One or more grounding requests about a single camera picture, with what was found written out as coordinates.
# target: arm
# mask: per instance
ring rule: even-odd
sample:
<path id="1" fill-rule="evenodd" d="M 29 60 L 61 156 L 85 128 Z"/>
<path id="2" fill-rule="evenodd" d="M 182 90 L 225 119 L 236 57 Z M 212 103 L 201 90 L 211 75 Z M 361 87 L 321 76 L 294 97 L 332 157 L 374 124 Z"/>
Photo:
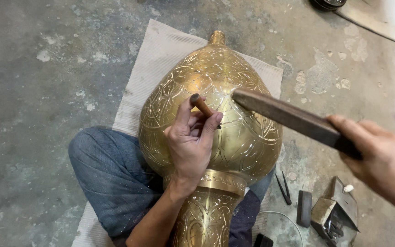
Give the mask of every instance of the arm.
<path id="1" fill-rule="evenodd" d="M 340 153 L 355 177 L 395 206 L 395 134 L 372 121 L 354 122 L 339 115 L 327 119 L 362 153 L 354 160 Z"/>
<path id="2" fill-rule="evenodd" d="M 129 247 L 165 246 L 185 199 L 196 189 L 210 162 L 214 132 L 223 114 L 206 119 L 191 112 L 186 99 L 178 108 L 172 126 L 164 131 L 175 172 L 161 198 L 149 210 L 126 240 Z"/>

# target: blue jeans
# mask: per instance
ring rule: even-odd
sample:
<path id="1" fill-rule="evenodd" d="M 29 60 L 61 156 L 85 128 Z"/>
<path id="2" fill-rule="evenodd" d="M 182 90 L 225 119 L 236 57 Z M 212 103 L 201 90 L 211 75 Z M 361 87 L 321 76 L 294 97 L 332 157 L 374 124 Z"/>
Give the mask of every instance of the blue jeans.
<path id="1" fill-rule="evenodd" d="M 162 178 L 147 165 L 138 138 L 112 130 L 87 128 L 71 141 L 68 154 L 77 180 L 102 227 L 117 246 L 124 245 L 132 229 L 163 193 Z M 230 232 L 230 246 L 244 246 L 231 243 L 231 237 L 243 238 L 244 231 L 254 225 L 273 172 L 274 169 L 251 186 L 253 193 L 249 191 L 238 205 L 244 212 L 237 212 L 238 216 L 231 221 L 231 231 L 237 232 Z M 244 222 L 251 217 L 252 222 Z"/>

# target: vase body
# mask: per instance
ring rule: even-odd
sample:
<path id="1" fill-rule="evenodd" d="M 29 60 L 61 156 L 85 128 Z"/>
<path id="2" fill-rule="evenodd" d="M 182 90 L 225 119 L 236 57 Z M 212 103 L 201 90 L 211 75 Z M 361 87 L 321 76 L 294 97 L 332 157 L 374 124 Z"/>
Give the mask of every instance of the vase body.
<path id="1" fill-rule="evenodd" d="M 175 119 L 179 104 L 199 93 L 210 108 L 223 112 L 208 168 L 178 215 L 173 246 L 227 247 L 233 209 L 245 187 L 266 176 L 278 159 L 281 125 L 236 104 L 230 95 L 237 87 L 270 94 L 251 65 L 225 46 L 223 33 L 214 31 L 208 45 L 181 60 L 143 106 L 140 148 L 163 177 L 164 187 L 174 166 L 163 131 Z"/>

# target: concrete floor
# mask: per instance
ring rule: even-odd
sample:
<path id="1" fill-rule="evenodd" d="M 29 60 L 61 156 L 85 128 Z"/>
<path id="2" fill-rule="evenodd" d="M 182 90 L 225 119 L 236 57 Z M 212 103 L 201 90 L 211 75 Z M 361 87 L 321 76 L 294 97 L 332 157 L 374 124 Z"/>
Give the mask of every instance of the concrete floor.
<path id="1" fill-rule="evenodd" d="M 229 47 L 284 69 L 283 100 L 395 131 L 395 42 L 307 0 L 0 0 L 0 246 L 71 245 L 86 199 L 68 143 L 82 128 L 112 127 L 150 18 L 203 38 L 223 30 Z M 303 189 L 315 202 L 338 175 L 359 203 L 354 246 L 395 246 L 395 208 L 334 150 L 288 129 L 283 143 L 293 198 Z M 296 204 L 272 186 L 271 210 L 295 219 Z M 302 233 L 306 246 L 325 246 L 312 228 Z M 299 246 L 279 216 L 268 235 Z"/>

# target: hammer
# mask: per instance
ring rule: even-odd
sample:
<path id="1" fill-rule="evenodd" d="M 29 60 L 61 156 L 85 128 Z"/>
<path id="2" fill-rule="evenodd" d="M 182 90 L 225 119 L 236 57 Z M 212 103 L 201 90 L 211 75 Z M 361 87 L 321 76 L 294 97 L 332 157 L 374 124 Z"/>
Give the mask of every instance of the hammer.
<path id="1" fill-rule="evenodd" d="M 356 149 L 354 143 L 324 118 L 277 100 L 270 95 L 249 89 L 236 88 L 231 97 L 246 110 L 256 111 L 354 159 L 362 159 L 362 154 Z"/>

